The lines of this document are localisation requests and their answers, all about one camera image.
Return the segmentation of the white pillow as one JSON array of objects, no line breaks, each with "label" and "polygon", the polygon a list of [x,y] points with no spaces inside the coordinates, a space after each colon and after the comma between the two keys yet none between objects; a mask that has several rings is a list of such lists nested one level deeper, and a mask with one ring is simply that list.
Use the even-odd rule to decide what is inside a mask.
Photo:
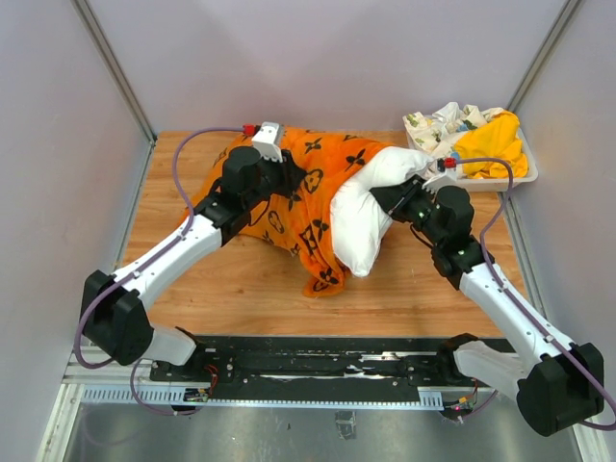
[{"label": "white pillow", "polygon": [[389,146],[380,150],[336,191],[330,202],[333,251],[356,277],[370,274],[381,241],[393,220],[371,189],[399,186],[426,171],[432,157],[422,151]]}]

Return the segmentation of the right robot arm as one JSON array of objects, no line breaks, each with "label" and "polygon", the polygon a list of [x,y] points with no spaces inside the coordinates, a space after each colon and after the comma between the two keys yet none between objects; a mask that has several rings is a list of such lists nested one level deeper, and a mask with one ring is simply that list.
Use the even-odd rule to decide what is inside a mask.
[{"label": "right robot arm", "polygon": [[542,436],[602,413],[603,356],[592,344],[579,346],[560,332],[506,279],[472,233],[475,210],[465,190],[445,186],[429,192],[414,177],[371,193],[390,218],[426,237],[439,274],[488,315],[516,353],[509,356],[470,334],[459,335],[446,343],[435,363],[443,382],[477,379],[514,400]]}]

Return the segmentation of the orange monogram pillowcase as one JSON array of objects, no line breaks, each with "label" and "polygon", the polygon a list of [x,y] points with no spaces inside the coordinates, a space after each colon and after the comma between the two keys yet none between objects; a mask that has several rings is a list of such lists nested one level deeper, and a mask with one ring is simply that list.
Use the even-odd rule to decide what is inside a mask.
[{"label": "orange monogram pillowcase", "polygon": [[347,179],[380,150],[393,145],[355,135],[290,128],[281,146],[307,174],[291,198],[274,194],[259,204],[240,232],[298,257],[310,275],[304,295],[336,295],[352,273],[333,251],[330,202]]}]

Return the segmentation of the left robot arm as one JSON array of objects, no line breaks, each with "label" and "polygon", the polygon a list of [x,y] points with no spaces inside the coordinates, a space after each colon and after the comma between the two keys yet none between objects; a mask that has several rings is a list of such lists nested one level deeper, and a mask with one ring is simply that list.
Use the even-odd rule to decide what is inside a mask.
[{"label": "left robot arm", "polygon": [[119,365],[163,361],[185,380],[199,378],[206,357],[196,351],[193,335],[152,324],[149,309],[195,263],[248,226],[253,209],[297,193],[306,174],[287,150],[272,161],[254,147],[232,149],[220,178],[177,229],[135,262],[112,274],[97,270],[87,278],[81,332]]}]

